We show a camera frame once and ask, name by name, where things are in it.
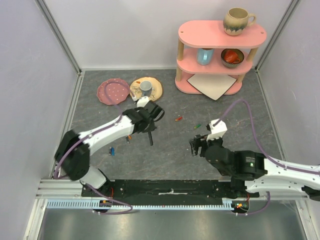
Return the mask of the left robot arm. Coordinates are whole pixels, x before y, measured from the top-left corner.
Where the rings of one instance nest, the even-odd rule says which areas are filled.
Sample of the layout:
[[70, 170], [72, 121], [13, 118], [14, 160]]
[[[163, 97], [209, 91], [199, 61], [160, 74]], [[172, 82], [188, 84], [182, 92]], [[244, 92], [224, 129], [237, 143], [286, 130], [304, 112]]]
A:
[[110, 191], [109, 179], [99, 169], [91, 166], [90, 158], [106, 145], [135, 133], [148, 133], [153, 145], [151, 132], [156, 129], [155, 122], [161, 120], [165, 111], [147, 98], [138, 100], [135, 108], [127, 109], [119, 117], [94, 129], [76, 133], [67, 131], [54, 155], [57, 162], [53, 173], [59, 179], [59, 170], [72, 181], [81, 181], [91, 186], [99, 197]]

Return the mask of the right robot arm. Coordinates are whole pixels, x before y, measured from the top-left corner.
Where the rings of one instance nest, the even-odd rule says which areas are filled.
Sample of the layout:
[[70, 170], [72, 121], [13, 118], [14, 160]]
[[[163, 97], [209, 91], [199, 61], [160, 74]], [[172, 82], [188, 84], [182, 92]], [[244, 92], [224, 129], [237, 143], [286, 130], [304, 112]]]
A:
[[257, 198], [264, 192], [297, 194], [313, 201], [320, 200], [320, 170], [317, 166], [276, 160], [251, 150], [231, 151], [223, 139], [196, 135], [189, 140], [191, 154], [199, 155], [230, 181], [213, 186], [217, 197]]

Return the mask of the black remote control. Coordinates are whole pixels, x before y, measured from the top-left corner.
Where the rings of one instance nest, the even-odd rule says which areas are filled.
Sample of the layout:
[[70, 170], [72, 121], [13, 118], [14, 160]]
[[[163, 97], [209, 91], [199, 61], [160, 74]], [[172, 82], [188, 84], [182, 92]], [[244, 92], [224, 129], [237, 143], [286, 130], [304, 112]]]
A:
[[149, 144], [150, 144], [150, 146], [153, 146], [153, 145], [154, 145], [154, 142], [153, 142], [153, 137], [152, 137], [151, 131], [148, 132], [148, 138], [149, 138]]

